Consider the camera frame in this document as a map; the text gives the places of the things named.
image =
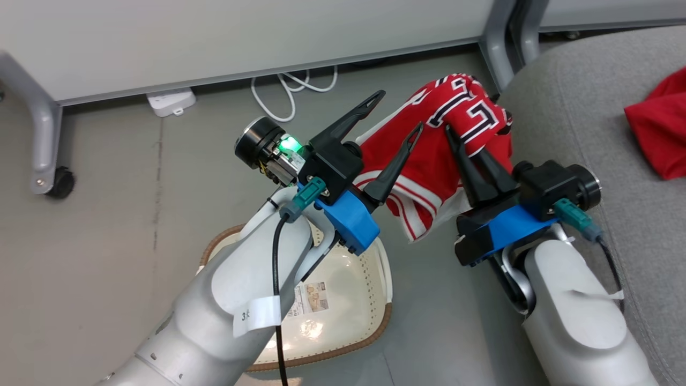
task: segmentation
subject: gray fabric seat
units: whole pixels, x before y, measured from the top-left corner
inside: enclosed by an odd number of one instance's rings
[[[499,101],[514,116],[514,162],[579,163],[600,179],[591,214],[624,276],[628,326],[661,385],[686,385],[686,178],[658,177],[624,107],[684,66],[686,26],[587,38],[528,65]],[[575,245],[613,290],[601,249]]]

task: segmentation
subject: white number print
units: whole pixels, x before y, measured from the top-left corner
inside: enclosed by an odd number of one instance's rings
[[[470,128],[465,134],[462,135],[462,140],[465,143],[478,137],[484,131],[497,127],[500,124],[500,121],[493,113],[493,110],[491,110],[483,100],[479,101],[472,108],[470,108],[467,113],[472,118],[481,117],[482,119],[481,122]]]
[[[452,98],[450,98],[448,102],[445,102],[441,107],[439,107],[438,110],[436,110],[436,112],[431,117],[429,117],[427,125],[431,127],[439,127],[443,124],[443,117],[445,117],[447,113],[449,113],[455,107],[459,106],[460,103],[466,100],[474,99],[474,96],[469,93],[469,90],[467,89],[467,85],[465,84],[464,79],[457,78],[451,81],[451,86],[453,87],[453,90],[460,90],[460,92]]]

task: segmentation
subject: plastic tray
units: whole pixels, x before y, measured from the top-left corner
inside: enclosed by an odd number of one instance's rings
[[[200,268],[220,249],[237,242],[242,227],[215,237],[202,255]],[[322,233],[314,226],[312,231],[318,245]],[[378,238],[361,256],[336,245],[305,283],[296,287],[296,303],[282,324],[286,366],[323,361],[370,345],[390,321],[392,297],[388,257]],[[248,371],[276,368],[273,336]]]

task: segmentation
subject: white label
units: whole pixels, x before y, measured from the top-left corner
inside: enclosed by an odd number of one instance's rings
[[[329,309],[327,286],[324,282],[303,284],[296,286],[296,301],[286,317],[318,313]]]
[[[291,164],[295,167],[296,171],[300,172],[300,169],[303,168],[303,165],[305,164],[305,159],[302,158],[298,153],[293,152],[291,153]]]
[[[260,297],[250,300],[234,311],[233,337],[237,338],[248,331],[279,324],[281,324],[281,298],[279,296]]]

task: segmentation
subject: black wheel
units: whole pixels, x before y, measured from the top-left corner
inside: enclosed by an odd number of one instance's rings
[[[52,185],[52,189],[45,195],[48,197],[56,198],[62,200],[66,198],[72,190],[74,190],[74,174],[69,171],[66,166],[60,166],[55,169],[55,183]]]

